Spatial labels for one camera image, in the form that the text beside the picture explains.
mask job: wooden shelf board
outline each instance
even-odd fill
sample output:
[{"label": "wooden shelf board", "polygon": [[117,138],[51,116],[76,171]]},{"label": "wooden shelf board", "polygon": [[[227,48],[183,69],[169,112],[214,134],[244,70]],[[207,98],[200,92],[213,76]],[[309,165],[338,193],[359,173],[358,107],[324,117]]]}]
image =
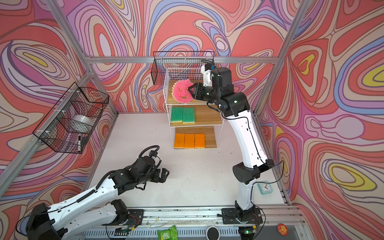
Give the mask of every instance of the wooden shelf board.
[{"label": "wooden shelf board", "polygon": [[206,105],[189,105],[195,108],[195,123],[171,123],[171,127],[212,126],[223,124],[220,113]]},{"label": "wooden shelf board", "polygon": [[177,127],[176,133],[204,133],[205,148],[216,148],[215,129],[213,126],[208,127]]},{"label": "wooden shelf board", "polygon": [[[198,80],[191,80],[192,83],[197,83],[197,82],[200,82],[202,83],[203,82],[203,78],[201,78],[201,81],[198,81]],[[204,104],[206,105],[207,102],[206,101],[200,101],[200,100],[196,100],[196,99],[193,99],[192,101],[190,101],[189,103],[179,103],[178,101],[176,101],[173,96],[172,96],[172,87],[173,87],[173,84],[175,84],[176,81],[169,81],[169,86],[168,86],[168,96],[167,96],[167,105],[190,105],[190,104]]]}]

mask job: white tabletop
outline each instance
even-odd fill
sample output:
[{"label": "white tabletop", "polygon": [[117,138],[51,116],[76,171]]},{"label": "white tabletop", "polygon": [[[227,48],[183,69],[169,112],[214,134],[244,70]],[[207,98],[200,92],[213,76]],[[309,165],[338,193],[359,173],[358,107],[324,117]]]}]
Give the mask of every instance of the white tabletop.
[{"label": "white tabletop", "polygon": [[[91,186],[106,172],[132,164],[151,145],[160,146],[160,168],[167,168],[169,177],[165,183],[148,182],[145,191],[133,189],[117,196],[127,207],[234,205],[238,181],[232,166],[242,161],[242,154],[230,124],[224,123],[218,148],[174,150],[164,113],[120,114]],[[275,181],[272,170],[262,173],[259,179]],[[255,184],[255,204],[283,204],[277,184],[272,188],[272,193],[261,195]]]}]

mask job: robotic arm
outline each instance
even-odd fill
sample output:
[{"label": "robotic arm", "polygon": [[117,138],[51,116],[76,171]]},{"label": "robotic arm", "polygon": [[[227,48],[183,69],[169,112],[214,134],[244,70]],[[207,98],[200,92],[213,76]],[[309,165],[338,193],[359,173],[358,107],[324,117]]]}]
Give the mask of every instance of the robotic arm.
[{"label": "robotic arm", "polygon": [[[142,156],[153,148],[156,150],[150,151],[149,156]],[[28,240],[63,240],[102,224],[140,225],[141,219],[135,218],[133,210],[127,209],[121,199],[102,208],[86,211],[133,188],[145,190],[147,182],[165,182],[169,171],[163,168],[161,172],[158,168],[161,163],[157,157],[159,148],[157,145],[147,147],[134,164],[108,172],[96,186],[68,200],[50,206],[44,203],[35,206],[25,228]],[[138,187],[138,184],[144,184],[144,187]],[[131,224],[129,217],[137,220]]]},{"label": "robotic arm", "polygon": [[240,223],[256,219],[260,210],[252,203],[252,186],[260,173],[275,166],[273,160],[268,159],[263,148],[260,135],[252,121],[248,100],[244,93],[235,93],[232,84],[231,70],[217,68],[212,63],[202,66],[204,83],[195,83],[189,87],[189,92],[196,100],[214,103],[222,112],[222,116],[229,120],[239,142],[243,162],[233,166],[232,170],[239,181],[239,190],[235,209],[222,210],[223,222],[233,224],[236,219]]}]

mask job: black wire basket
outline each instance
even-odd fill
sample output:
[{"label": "black wire basket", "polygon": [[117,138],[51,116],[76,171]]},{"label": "black wire basket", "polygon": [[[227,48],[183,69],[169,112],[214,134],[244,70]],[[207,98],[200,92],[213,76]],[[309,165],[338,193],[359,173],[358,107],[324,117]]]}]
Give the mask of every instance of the black wire basket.
[{"label": "black wire basket", "polygon": [[37,130],[49,113],[39,123],[33,134],[55,152],[81,154],[108,102],[108,94],[94,88],[79,87],[76,84],[76,89],[69,101],[48,127]]},{"label": "black wire basket", "polygon": [[214,51],[155,51],[151,76],[153,85],[163,85],[167,68],[200,68],[208,60],[215,63]]}]

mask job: green sponge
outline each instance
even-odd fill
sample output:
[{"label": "green sponge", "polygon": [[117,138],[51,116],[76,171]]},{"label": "green sponge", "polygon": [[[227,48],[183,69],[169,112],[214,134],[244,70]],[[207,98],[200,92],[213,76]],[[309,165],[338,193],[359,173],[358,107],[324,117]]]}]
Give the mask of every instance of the green sponge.
[{"label": "green sponge", "polygon": [[170,114],[170,122],[183,122],[183,107],[172,107],[172,112]]},{"label": "green sponge", "polygon": [[195,123],[195,108],[183,109],[183,123]]}]

